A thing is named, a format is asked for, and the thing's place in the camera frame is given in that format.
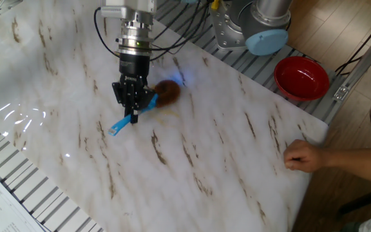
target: blue plastic tool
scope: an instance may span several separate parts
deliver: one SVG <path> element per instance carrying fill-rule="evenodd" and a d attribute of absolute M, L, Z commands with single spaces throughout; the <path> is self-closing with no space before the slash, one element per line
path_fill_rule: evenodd
<path fill-rule="evenodd" d="M 270 55 L 283 48 L 288 40 L 289 33 L 286 30 L 274 29 L 252 35 L 245 45 L 254 55 Z"/>
<path fill-rule="evenodd" d="M 158 99 L 158 95 L 156 94 L 152 98 L 151 102 L 148 104 L 147 108 L 143 109 L 140 112 L 140 114 L 145 113 L 147 111 L 150 111 L 150 110 L 154 109 L 155 106 L 157 106 L 157 99 Z M 127 115 L 127 117 L 123 118 L 122 120 L 120 120 L 119 122 L 117 122 L 116 124 L 114 124 L 114 126 L 112 126 L 108 130 L 108 134 L 109 135 L 112 135 L 112 136 L 116 136 L 117 133 L 120 132 L 120 130 L 122 128 L 124 128 L 125 126 L 127 126 L 129 124 L 130 121 L 131 121 L 131 115 Z"/>

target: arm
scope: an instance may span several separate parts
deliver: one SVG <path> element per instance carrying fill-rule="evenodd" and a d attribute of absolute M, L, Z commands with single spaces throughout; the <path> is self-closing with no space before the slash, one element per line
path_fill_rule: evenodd
<path fill-rule="evenodd" d="M 284 152 L 286 168 L 305 172 L 320 168 L 339 168 L 371 180 L 371 149 L 330 150 L 295 140 Z"/>

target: white paper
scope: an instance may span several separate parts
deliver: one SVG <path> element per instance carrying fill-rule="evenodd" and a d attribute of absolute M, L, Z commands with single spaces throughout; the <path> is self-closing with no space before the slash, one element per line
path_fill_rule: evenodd
<path fill-rule="evenodd" d="M 0 232 L 42 232 L 33 217 L 0 183 Z"/>

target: marble table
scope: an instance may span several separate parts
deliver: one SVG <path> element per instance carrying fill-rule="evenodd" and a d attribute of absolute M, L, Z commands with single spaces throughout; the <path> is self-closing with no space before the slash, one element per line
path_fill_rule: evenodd
<path fill-rule="evenodd" d="M 124 110 L 96 7 L 25 1 L 0 18 L 0 132 L 107 231 L 290 231 L 310 176 L 283 151 L 327 125 L 187 43 L 148 78 L 177 81 L 180 100 L 109 136 Z M 113 44 L 118 20 L 99 22 Z"/>

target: bowl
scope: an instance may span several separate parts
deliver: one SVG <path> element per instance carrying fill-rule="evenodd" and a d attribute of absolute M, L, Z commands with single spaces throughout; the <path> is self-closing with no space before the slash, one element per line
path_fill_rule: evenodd
<path fill-rule="evenodd" d="M 274 69 L 274 80 L 288 98 L 312 101 L 324 96 L 330 87 L 326 71 L 306 57 L 288 57 Z"/>

